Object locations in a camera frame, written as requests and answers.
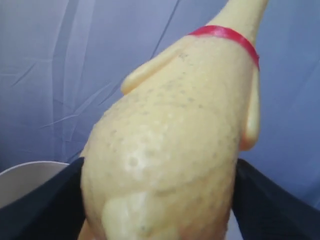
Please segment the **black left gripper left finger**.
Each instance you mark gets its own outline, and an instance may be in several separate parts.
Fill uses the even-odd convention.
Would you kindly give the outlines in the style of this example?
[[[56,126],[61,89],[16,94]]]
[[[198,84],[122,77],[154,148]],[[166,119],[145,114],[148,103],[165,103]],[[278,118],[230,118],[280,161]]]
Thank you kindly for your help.
[[[85,220],[80,187],[84,158],[1,208],[2,240],[76,240]]]

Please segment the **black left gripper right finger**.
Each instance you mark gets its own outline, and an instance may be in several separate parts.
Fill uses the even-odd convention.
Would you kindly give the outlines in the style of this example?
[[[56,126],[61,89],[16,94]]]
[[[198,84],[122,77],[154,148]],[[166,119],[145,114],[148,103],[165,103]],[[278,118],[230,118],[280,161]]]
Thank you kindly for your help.
[[[318,240],[320,211],[239,158],[232,210],[245,240]]]

